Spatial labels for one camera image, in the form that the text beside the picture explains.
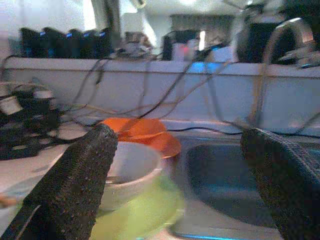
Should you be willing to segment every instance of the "window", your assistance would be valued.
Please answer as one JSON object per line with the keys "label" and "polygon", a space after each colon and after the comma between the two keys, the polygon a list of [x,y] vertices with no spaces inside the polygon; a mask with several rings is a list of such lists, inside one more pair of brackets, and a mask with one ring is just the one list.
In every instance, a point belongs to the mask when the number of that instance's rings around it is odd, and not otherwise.
{"label": "window", "polygon": [[200,32],[199,51],[205,49],[206,31]]}
{"label": "window", "polygon": [[97,27],[94,7],[91,0],[83,0],[83,16],[84,16],[84,30],[92,30]]}

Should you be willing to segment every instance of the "faucet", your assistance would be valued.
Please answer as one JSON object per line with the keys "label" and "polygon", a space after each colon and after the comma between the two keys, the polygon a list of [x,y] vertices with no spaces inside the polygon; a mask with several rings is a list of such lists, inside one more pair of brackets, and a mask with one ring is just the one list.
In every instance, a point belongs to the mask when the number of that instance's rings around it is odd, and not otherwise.
{"label": "faucet", "polygon": [[287,52],[280,60],[297,59],[297,65],[300,68],[310,68],[319,65],[320,52],[315,51],[316,43],[312,29],[299,17],[285,21],[277,26],[272,33],[270,41],[279,40],[280,36],[288,29],[291,29],[294,34],[296,49]]}
{"label": "faucet", "polygon": [[275,28],[263,53],[263,63],[260,74],[253,85],[253,104],[248,121],[252,126],[259,127],[262,119],[262,109],[266,95],[268,81],[268,66],[271,64],[275,47],[286,30],[292,30],[296,49],[289,51],[281,60],[297,59],[299,68],[310,68],[320,65],[320,52],[315,51],[316,43],[310,26],[302,18],[293,18]]}

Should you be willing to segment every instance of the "curtain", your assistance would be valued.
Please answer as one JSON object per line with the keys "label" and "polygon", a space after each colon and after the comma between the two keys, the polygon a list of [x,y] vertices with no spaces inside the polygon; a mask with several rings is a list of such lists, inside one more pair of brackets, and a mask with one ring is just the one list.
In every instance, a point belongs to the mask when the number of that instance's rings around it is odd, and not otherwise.
{"label": "curtain", "polygon": [[119,0],[91,0],[98,30],[111,28],[120,32]]}
{"label": "curtain", "polygon": [[206,47],[230,41],[233,16],[172,15],[171,18],[173,31],[205,31]]}

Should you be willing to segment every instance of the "sink basin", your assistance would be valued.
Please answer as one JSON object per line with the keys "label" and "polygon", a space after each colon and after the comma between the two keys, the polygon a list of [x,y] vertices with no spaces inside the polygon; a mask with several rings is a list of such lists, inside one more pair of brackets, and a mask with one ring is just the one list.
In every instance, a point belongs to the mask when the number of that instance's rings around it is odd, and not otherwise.
{"label": "sink basin", "polygon": [[276,228],[239,145],[196,146],[187,163],[190,185],[202,202],[243,223]]}
{"label": "sink basin", "polygon": [[177,237],[212,240],[282,240],[257,192],[240,138],[177,136],[181,154],[175,182],[184,192]]}

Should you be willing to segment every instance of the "textured rubber pad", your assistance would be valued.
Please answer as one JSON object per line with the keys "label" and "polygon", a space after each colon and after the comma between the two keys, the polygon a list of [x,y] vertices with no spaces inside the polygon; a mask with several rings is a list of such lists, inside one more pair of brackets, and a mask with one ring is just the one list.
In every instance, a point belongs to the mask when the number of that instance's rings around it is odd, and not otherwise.
{"label": "textured rubber pad", "polygon": [[320,239],[320,162],[300,145],[260,129],[244,132],[241,145],[282,237]]}
{"label": "textured rubber pad", "polygon": [[41,205],[20,239],[88,240],[117,144],[116,134],[100,124],[69,146],[24,199],[4,236],[20,229],[20,215]]}

